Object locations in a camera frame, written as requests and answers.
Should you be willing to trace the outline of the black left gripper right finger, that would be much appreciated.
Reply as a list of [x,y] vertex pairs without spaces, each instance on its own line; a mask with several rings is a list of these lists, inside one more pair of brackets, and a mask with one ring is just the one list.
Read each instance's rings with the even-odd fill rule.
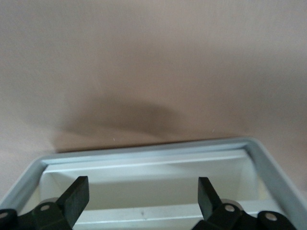
[[223,202],[209,178],[198,179],[198,204],[203,216],[194,230],[295,230],[284,215],[274,211],[261,211],[256,217],[230,202]]

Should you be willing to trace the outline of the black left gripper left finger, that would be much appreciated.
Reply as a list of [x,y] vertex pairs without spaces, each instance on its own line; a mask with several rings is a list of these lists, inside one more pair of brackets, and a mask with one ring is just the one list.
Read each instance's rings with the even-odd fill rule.
[[87,176],[79,176],[56,201],[37,205],[17,215],[14,209],[0,211],[2,230],[71,230],[89,202]]

